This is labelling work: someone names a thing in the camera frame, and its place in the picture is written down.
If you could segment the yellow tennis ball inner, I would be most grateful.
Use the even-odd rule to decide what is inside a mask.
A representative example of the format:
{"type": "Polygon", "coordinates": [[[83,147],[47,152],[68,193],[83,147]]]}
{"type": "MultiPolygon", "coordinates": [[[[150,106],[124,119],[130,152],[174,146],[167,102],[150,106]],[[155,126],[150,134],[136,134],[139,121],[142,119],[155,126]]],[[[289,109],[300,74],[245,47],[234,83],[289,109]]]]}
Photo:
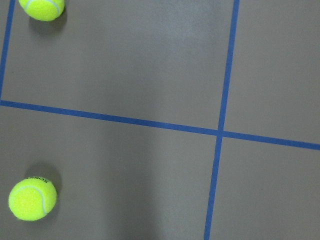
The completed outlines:
{"type": "Polygon", "coordinates": [[[57,19],[65,9],[64,0],[19,0],[18,3],[29,17],[44,22],[57,19]]]}

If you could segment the yellow tennis ball near edge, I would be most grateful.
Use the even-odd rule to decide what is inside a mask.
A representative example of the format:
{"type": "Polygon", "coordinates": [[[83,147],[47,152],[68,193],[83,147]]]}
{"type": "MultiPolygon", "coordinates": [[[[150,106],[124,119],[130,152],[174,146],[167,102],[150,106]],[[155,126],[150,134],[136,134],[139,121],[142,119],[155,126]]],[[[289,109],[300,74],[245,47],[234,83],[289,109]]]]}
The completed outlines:
{"type": "Polygon", "coordinates": [[[57,191],[47,178],[31,176],[18,182],[8,196],[8,207],[22,221],[37,221],[50,213],[57,202],[57,191]]]}

